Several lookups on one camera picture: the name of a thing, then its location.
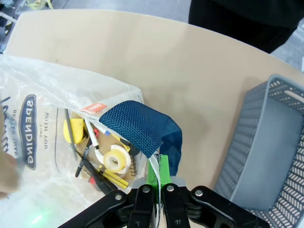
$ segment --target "gray plastic basket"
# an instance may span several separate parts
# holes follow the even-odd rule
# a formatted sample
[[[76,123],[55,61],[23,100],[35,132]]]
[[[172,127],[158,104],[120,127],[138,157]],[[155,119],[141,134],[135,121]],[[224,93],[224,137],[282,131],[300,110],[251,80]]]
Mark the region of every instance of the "gray plastic basket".
[[[304,87],[280,75],[248,91],[215,186],[273,228],[302,221],[303,102]]]

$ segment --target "yellow object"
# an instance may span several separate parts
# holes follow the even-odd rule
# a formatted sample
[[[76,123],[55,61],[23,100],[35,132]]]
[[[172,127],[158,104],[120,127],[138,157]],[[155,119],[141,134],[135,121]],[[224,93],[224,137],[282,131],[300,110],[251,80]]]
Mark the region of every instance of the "yellow object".
[[[112,171],[119,172],[126,167],[124,154],[119,150],[110,150],[104,156],[104,166]]]
[[[129,182],[109,170],[104,170],[103,176],[123,189],[126,189],[129,186]]]
[[[71,118],[70,120],[71,120],[74,142],[75,144],[79,144],[83,141],[84,138],[88,137],[85,122],[81,118]],[[63,124],[63,135],[68,143],[72,143],[66,120]]]
[[[120,141],[120,138],[117,136],[117,135],[115,135],[115,134],[111,134],[115,139],[117,139],[118,141]],[[127,152],[129,152],[130,151],[130,147],[129,146],[127,146],[127,145],[125,145],[125,144],[123,144],[122,143],[122,146],[125,148],[125,150],[127,151]]]

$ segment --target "beige table surface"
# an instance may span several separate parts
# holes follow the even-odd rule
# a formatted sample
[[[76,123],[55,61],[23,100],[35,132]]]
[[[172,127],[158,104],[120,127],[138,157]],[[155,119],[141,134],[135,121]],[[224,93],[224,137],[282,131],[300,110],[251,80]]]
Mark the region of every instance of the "beige table surface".
[[[301,72],[218,33],[168,19],[90,10],[24,13],[5,54],[98,72],[141,88],[183,132],[178,176],[213,187],[244,93],[273,73]]]

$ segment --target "blue fabric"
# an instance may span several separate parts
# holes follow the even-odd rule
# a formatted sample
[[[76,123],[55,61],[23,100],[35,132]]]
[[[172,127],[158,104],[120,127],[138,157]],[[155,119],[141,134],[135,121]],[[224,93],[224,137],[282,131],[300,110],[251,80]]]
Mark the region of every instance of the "blue fabric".
[[[125,101],[104,113],[99,122],[119,133],[147,158],[160,149],[160,154],[169,157],[170,175],[176,175],[181,160],[182,133],[169,116],[137,101]]]

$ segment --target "clear plastic bag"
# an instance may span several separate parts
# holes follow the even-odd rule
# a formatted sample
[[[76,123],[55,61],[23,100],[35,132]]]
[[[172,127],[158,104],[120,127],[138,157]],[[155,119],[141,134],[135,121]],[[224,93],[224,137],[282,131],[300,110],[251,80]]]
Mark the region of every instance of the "clear plastic bag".
[[[74,177],[79,161],[63,137],[64,108],[106,129],[98,118],[120,102],[142,102],[142,93],[94,72],[6,55],[0,55],[0,74],[3,149],[18,160],[21,174],[20,191],[0,201],[1,227],[57,227],[104,196]],[[96,103],[105,107],[81,111]],[[137,160],[142,177],[146,159]]]

